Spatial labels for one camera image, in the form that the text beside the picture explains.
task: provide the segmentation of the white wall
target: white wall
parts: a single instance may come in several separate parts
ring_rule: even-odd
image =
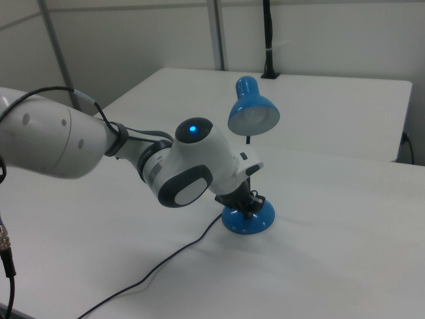
[[[227,67],[262,72],[261,1],[247,2],[222,2]],[[425,165],[424,2],[272,5],[272,19],[274,43],[290,41],[274,50],[276,71],[411,81],[405,130]],[[407,144],[401,160],[410,162]]]
[[[36,0],[0,1],[0,86],[30,91],[64,85]],[[64,92],[45,96],[71,105]]]
[[[46,4],[74,87],[102,106],[166,66],[215,69],[205,0]]]

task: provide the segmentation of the lamp shade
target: lamp shade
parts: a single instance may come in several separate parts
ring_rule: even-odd
[[[243,76],[236,82],[238,101],[228,117],[228,128],[235,134],[253,136],[271,130],[280,119],[278,109],[260,95],[252,76]]]

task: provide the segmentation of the black pole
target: black pole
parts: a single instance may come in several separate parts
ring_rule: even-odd
[[[274,72],[273,69],[273,50],[272,50],[272,39],[273,39],[273,25],[272,25],[272,14],[270,13],[270,0],[263,0],[263,12],[264,12],[264,38],[266,40],[266,66],[264,67],[264,74],[262,78],[275,79],[280,73]]]

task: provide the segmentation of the black cable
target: black cable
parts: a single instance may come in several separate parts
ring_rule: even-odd
[[[17,107],[20,103],[25,101],[30,96],[33,96],[33,95],[41,93],[41,92],[47,92],[47,91],[53,91],[53,90],[69,91],[71,93],[74,92],[73,88],[67,88],[65,86],[49,86],[47,88],[38,88],[37,90],[33,90],[31,92],[28,92],[28,93],[22,95],[20,98],[15,100],[11,105],[9,105],[7,107],[7,109],[0,115],[0,123],[5,119],[5,117],[10,113],[11,110],[13,110],[15,107]]]
[[[54,90],[62,90],[62,91],[68,91],[71,93],[75,93],[77,96],[82,97],[81,92],[79,91],[75,91],[75,89],[73,88],[68,88],[66,86],[49,86],[46,88],[38,88],[36,90],[33,90],[31,92],[28,92],[24,95],[22,95],[20,98],[16,99],[11,105],[9,105],[7,107],[7,109],[0,115],[0,123],[5,119],[5,117],[11,112],[11,110],[13,110],[14,108],[16,108],[20,103],[22,103],[23,101],[25,101],[27,98],[29,98],[30,96],[36,95],[38,93],[41,92],[48,92],[48,91],[54,91]],[[107,118],[106,115],[104,114],[102,108],[100,107],[100,105],[92,100],[93,105],[96,107],[97,111],[99,112],[99,114],[101,115],[103,121],[105,122],[106,126],[115,134],[118,135],[119,132],[112,126],[113,122],[110,122]],[[151,136],[159,136],[159,137],[165,137],[168,138],[169,140],[173,141],[173,138],[165,133],[165,132],[161,132],[161,131],[139,131],[139,130],[135,130],[133,128],[127,128],[128,130],[140,133],[140,134],[145,134],[145,135],[151,135]],[[150,142],[150,143],[155,143],[157,141],[155,140],[149,140],[149,139],[145,139],[145,138],[137,138],[137,137],[133,137],[130,136],[129,137],[130,140],[136,140],[136,141],[143,141],[143,142]]]
[[[10,319],[12,315],[13,301],[15,300],[15,277],[10,277],[9,280],[11,283],[11,293],[9,296],[9,305],[7,306],[4,319]]]
[[[174,139],[170,134],[162,132],[162,131],[141,131],[141,130],[135,130],[134,128],[128,128],[128,127],[126,128],[127,130],[130,130],[136,133],[150,135],[150,136],[159,136],[160,138],[167,138],[170,141],[174,142]]]
[[[211,224],[207,227],[207,229],[205,229],[204,233],[196,240],[193,241],[192,243],[187,244],[186,246],[180,248],[178,251],[174,252],[172,255],[168,256],[166,259],[164,259],[163,261],[161,261],[158,265],[156,265],[155,267],[153,267],[153,269],[151,271],[148,272],[148,274],[139,282],[128,286],[127,288],[124,288],[118,292],[116,292],[115,294],[107,297],[107,299],[99,302],[97,305],[95,305],[94,307],[92,307],[91,309],[87,310],[85,313],[83,313],[81,316],[79,316],[77,319],[83,319],[85,316],[87,316],[89,313],[95,311],[97,308],[103,306],[105,303],[107,303],[108,301],[110,301],[111,299],[115,298],[116,296],[122,294],[123,292],[126,292],[134,287],[137,287],[141,284],[143,284],[146,279],[149,278],[149,276],[151,276],[160,266],[164,265],[167,261],[170,261],[173,257],[175,257],[176,255],[178,255],[179,253],[181,253],[182,251],[184,251],[186,248],[189,248],[190,246],[198,243],[199,241],[201,241],[202,238],[204,238],[204,236],[206,235],[206,233],[208,233],[208,231],[210,230],[210,228],[221,218],[221,214],[219,216],[217,216],[212,222]]]
[[[408,136],[406,136],[406,142],[409,143],[410,156],[412,157],[412,165],[414,165],[413,146],[412,146],[412,142],[410,141],[410,138]]]

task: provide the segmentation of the connector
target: connector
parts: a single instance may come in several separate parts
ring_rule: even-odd
[[[16,276],[15,265],[13,264],[11,241],[5,224],[0,217],[0,256],[5,267],[6,277]]]
[[[8,236],[6,226],[0,224],[0,252],[11,247],[11,241]]]

